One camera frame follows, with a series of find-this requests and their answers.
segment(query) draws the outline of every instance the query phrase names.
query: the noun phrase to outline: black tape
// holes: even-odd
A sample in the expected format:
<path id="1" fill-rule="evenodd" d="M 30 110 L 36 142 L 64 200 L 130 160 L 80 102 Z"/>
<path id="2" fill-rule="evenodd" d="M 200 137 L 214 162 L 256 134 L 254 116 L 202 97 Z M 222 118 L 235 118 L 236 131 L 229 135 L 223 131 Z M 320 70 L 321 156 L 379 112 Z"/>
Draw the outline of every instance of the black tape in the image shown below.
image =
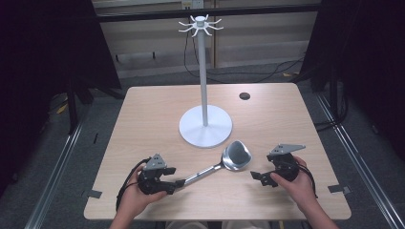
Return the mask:
<path id="1" fill-rule="evenodd" d="M 352 192 L 352 190 L 351 190 L 351 188 L 349 186 L 344 187 L 344 186 L 342 186 L 340 184 L 328 186 L 328 189 L 330 190 L 330 192 L 332 194 L 342 192 L 343 195 L 346 195 L 346 194 L 349 194 L 349 193 Z"/>
<path id="2" fill-rule="evenodd" d="M 89 191 L 84 191 L 82 193 L 82 197 L 84 198 L 101 198 L 102 192 L 95 191 L 95 190 L 89 190 Z"/>

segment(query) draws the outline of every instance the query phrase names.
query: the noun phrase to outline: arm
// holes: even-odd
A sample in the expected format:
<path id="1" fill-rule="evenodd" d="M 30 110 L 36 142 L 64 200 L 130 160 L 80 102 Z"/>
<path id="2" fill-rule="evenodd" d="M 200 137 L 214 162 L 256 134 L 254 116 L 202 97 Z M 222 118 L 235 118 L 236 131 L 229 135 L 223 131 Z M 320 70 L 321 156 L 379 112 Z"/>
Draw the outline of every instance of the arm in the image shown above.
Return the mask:
<path id="1" fill-rule="evenodd" d="M 158 201 L 167 195 L 166 192 L 159 192 L 153 195 L 145 195 L 142 193 L 137 186 L 138 172 L 140 172 L 142 168 L 142 166 L 139 166 L 131 176 L 128 182 L 129 186 L 122 196 L 121 203 L 110 229 L 128 228 L 134 217 L 139 215 L 149 203 Z"/>
<path id="2" fill-rule="evenodd" d="M 299 164 L 307 166 L 307 163 L 300 157 L 295 156 L 294 158 Z M 270 176 L 287 190 L 292 199 L 297 203 L 300 211 L 304 213 L 313 229 L 338 228 L 316 200 L 310 178 L 307 174 L 300 171 L 298 177 L 292 182 L 285 180 L 275 173 L 271 173 Z"/>

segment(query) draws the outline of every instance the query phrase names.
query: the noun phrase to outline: black cable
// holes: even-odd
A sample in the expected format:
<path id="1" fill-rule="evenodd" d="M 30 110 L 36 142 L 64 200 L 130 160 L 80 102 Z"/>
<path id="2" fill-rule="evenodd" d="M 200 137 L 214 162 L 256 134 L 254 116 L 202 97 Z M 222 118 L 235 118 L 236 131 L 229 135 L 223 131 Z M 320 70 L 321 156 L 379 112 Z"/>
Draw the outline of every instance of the black cable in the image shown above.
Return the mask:
<path id="1" fill-rule="evenodd" d="M 316 195 L 315 179 L 313 178 L 312 173 L 311 173 L 310 170 L 309 170 L 307 167 L 305 167 L 304 165 L 298 164 L 298 168 L 309 176 L 310 181 L 312 182 L 312 190 L 313 190 L 313 193 L 315 194 L 315 197 L 318 198 L 318 196 Z"/>
<path id="2" fill-rule="evenodd" d="M 138 182 L 128 184 L 129 179 L 131 178 L 132 174 L 136 171 L 136 169 L 143 163 L 147 163 L 151 157 L 142 160 L 140 163 L 138 163 L 129 173 L 128 177 L 125 179 L 124 183 L 122 184 L 122 187 L 119 189 L 118 195 L 117 195 L 117 202 L 116 202 L 116 211 L 118 210 L 119 204 L 121 203 L 122 195 L 124 195 L 125 190 L 134 184 L 138 184 Z"/>

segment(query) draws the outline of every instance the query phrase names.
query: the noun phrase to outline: white pole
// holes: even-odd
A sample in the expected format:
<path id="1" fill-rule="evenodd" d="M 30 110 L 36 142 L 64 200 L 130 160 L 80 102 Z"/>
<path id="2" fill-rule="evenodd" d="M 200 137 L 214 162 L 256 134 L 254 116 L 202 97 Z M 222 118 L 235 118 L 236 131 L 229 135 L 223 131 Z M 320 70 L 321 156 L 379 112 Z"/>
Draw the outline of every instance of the white pole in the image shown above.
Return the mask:
<path id="1" fill-rule="evenodd" d="M 202 88 L 202 124 L 208 126 L 207 99 L 206 99 L 206 68 L 205 68 L 205 33 L 198 31 L 200 84 Z"/>

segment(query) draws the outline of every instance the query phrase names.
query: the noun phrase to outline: table surface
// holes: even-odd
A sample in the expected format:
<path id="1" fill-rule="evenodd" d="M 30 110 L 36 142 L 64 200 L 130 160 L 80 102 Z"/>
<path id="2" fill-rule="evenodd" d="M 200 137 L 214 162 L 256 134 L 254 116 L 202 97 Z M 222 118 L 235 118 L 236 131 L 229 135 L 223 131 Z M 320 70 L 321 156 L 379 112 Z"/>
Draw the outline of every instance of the table surface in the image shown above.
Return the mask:
<path id="1" fill-rule="evenodd" d="M 179 133 L 182 115 L 201 105 L 200 85 L 129 89 L 93 187 L 102 195 L 88 199 L 87 219 L 114 218 L 118 190 L 144 158 L 159 153 L 168 167 L 177 168 L 174 175 L 160 179 L 174 181 L 218 164 L 224 148 L 235 140 L 241 140 L 253 156 L 242 171 L 219 170 L 150 204 L 136 219 L 304 219 L 283 188 L 262 186 L 250 175 L 274 170 L 266 155 L 279 143 L 307 146 L 293 154 L 313 173 L 318 201 L 332 219 L 351 216 L 344 195 L 328 189 L 338 181 L 295 84 L 208 85 L 207 93 L 209 105 L 229 113 L 233 129 L 223 144 L 200 149 Z M 240 93 L 249 93 L 249 100 L 242 100 Z"/>

